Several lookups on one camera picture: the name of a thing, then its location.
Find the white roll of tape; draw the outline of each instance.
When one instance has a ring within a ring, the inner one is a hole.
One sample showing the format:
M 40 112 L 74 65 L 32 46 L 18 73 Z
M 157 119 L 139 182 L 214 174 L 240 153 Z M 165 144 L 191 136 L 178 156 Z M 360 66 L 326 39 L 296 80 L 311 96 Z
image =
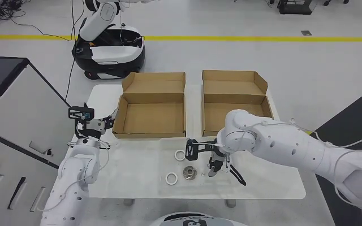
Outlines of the white roll of tape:
M 176 179 L 175 179 L 174 182 L 169 182 L 169 176 L 170 176 L 170 175 L 174 175 L 174 176 L 176 177 Z M 170 172 L 170 173 L 168 173 L 168 174 L 166 175 L 165 180 L 166 180 L 166 183 L 167 183 L 168 185 L 174 185 L 174 184 L 177 183 L 178 177 L 177 177 L 177 175 L 176 175 L 175 173 Z
M 183 153 L 183 157 L 182 158 L 178 158 L 177 157 L 177 154 L 179 153 L 179 152 L 182 152 Z M 186 156 L 186 152 L 184 151 L 184 150 L 177 150 L 176 152 L 175 152 L 175 159 L 177 160 L 177 161 L 182 161 L 182 160 L 184 160 L 185 159 L 185 156 Z

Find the tabletop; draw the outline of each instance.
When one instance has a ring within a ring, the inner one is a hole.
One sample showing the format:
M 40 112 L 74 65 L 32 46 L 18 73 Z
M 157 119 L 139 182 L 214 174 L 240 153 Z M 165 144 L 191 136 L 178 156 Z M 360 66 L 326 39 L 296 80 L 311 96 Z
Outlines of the tabletop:
M 211 141 L 201 137 L 201 85 L 185 87 L 187 138 Z M 96 85 L 88 99 L 95 118 L 110 115 L 122 95 L 122 85 Z M 275 119 L 279 119 L 272 95 L 267 91 Z M 210 153 L 201 153 L 197 161 L 181 162 L 174 158 L 179 149 L 185 149 L 186 138 L 117 139 L 109 129 L 101 137 L 111 145 L 107 166 L 99 172 L 96 183 L 89 185 L 89 196 L 98 198 L 179 198 L 179 199 L 303 199 L 305 189 L 296 168 L 280 166 L 254 157 L 247 151 L 231 156 L 233 165 L 243 175 L 247 186 L 240 185 L 223 168 L 214 177 L 207 177 Z M 106 162 L 107 153 L 101 150 L 100 161 Z M 194 180 L 184 179 L 184 167 L 197 170 Z M 178 175 L 178 182 L 167 185 L 169 172 Z

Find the table leg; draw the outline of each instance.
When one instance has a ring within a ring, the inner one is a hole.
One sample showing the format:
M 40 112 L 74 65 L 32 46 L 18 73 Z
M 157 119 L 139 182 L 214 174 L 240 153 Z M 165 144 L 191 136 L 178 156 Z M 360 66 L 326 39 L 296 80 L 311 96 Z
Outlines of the table leg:
M 135 203 L 135 199 L 133 199 L 133 198 L 125 198 L 123 200 L 123 204 L 125 206 L 132 206 L 134 203 Z
M 226 199 L 225 205 L 229 208 L 234 208 L 236 206 L 236 200 L 235 199 Z

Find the open cardboard box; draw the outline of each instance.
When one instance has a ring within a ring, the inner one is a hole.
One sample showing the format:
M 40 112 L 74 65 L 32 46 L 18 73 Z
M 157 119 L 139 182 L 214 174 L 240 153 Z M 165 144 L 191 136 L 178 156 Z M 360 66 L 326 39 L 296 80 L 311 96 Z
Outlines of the open cardboard box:
M 202 72 L 202 135 L 216 136 L 225 126 L 226 114 L 243 109 L 272 118 L 266 90 L 268 83 L 254 71 Z
M 113 126 L 116 138 L 185 137 L 185 73 L 130 73 Z

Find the yellow floor line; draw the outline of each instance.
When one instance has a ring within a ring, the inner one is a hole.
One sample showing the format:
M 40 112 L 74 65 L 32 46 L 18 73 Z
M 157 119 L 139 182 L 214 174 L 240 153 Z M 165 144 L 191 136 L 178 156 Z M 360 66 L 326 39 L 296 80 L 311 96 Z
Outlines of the yellow floor line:
M 68 40 L 71 36 L 61 36 Z M 268 37 L 268 36 L 145 36 L 152 41 L 234 41 L 234 42 L 362 42 L 362 37 Z M 0 34 L 0 40 L 62 40 L 40 34 Z

